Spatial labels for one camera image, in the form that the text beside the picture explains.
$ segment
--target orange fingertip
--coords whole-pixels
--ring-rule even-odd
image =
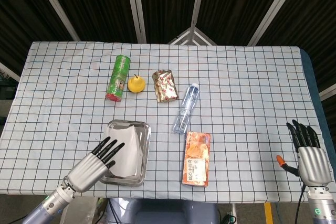
[[[286,162],[284,161],[284,159],[280,155],[277,155],[277,161],[278,161],[280,167],[283,167],[286,164]]]

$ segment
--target stainless steel tray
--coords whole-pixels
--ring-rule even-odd
[[[134,178],[134,176],[117,177],[114,176],[111,172],[109,172],[100,179],[101,182],[106,184],[119,184],[127,186],[140,186],[144,182],[147,168],[149,141],[151,137],[151,127],[144,122],[124,121],[124,120],[113,120],[108,124],[109,128],[116,130],[126,129],[131,126],[134,126],[135,128],[135,132],[138,135],[139,139],[139,148],[140,151],[142,151],[142,165],[140,170],[140,176],[137,178]]]

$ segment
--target water bottle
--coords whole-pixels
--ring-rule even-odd
[[[187,130],[187,126],[190,122],[191,114],[195,108],[196,102],[199,96],[199,86],[197,83],[189,86],[187,93],[181,104],[179,115],[176,118],[176,122],[173,127],[173,132],[178,134],[184,134]]]

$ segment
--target red can bottom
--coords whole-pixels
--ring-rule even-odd
[[[105,98],[106,99],[109,99],[111,101],[114,101],[114,102],[120,102],[121,101],[121,98],[117,97],[116,95],[114,94],[106,94],[105,95]]]

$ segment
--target robotic hand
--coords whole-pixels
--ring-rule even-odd
[[[54,216],[61,213],[75,198],[76,192],[83,193],[89,190],[116,163],[114,160],[110,161],[110,159],[125,145],[125,143],[121,143],[108,153],[117,142],[117,140],[113,140],[101,150],[109,140],[110,137],[105,138],[91,153],[75,165],[68,173],[68,176],[64,177],[63,183],[45,198],[24,219],[23,223],[50,223]]]
[[[284,170],[301,177],[302,194],[306,186],[309,187],[307,196],[313,223],[336,224],[335,203],[327,187],[332,178],[326,153],[321,149],[317,134],[310,126],[305,127],[295,120],[293,120],[293,125],[287,123],[297,152],[299,168],[288,166],[279,155],[277,156],[278,163]]]

